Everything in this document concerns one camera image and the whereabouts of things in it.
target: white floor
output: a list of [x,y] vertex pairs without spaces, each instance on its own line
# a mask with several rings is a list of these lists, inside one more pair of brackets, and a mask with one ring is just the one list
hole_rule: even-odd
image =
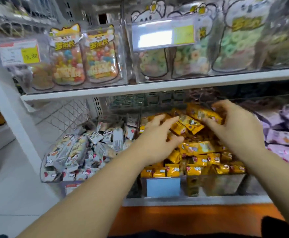
[[16,237],[58,201],[16,140],[0,150],[0,234]]

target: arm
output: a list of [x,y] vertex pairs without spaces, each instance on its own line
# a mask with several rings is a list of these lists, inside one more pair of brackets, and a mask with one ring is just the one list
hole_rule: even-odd
[[289,223],[289,164],[266,150],[261,124],[252,113],[228,100],[215,103],[214,108],[226,112],[225,124],[204,122],[256,176]]
[[166,142],[167,132],[178,117],[160,121],[156,116],[143,134],[92,178],[76,188],[25,229],[18,238],[106,238],[116,214],[140,171],[164,160],[183,142]]

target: yellow price label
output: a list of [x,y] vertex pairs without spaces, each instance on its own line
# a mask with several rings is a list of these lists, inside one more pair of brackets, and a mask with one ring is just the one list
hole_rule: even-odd
[[194,26],[176,27],[173,29],[174,44],[190,44],[194,43]]
[[26,64],[40,62],[38,46],[22,48],[21,53],[22,53],[23,61]]

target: hand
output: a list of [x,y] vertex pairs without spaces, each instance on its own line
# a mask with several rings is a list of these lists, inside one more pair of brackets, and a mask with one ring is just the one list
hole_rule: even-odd
[[225,124],[219,125],[209,118],[203,122],[239,159],[247,152],[265,149],[263,128],[252,113],[229,100],[216,102],[213,107],[226,112]]
[[160,124],[164,117],[165,115],[158,115],[147,123],[144,132],[127,149],[135,154],[135,158],[140,159],[143,166],[164,160],[184,140],[184,137],[174,135],[169,142],[166,141],[169,129],[179,117],[168,119]]

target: wire grid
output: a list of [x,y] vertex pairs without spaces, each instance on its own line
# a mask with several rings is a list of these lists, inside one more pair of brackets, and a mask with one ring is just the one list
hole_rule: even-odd
[[0,0],[0,37],[26,37],[43,33],[58,23],[50,0]]
[[47,108],[33,114],[39,133],[50,145],[89,118],[90,109],[85,99],[51,102]]

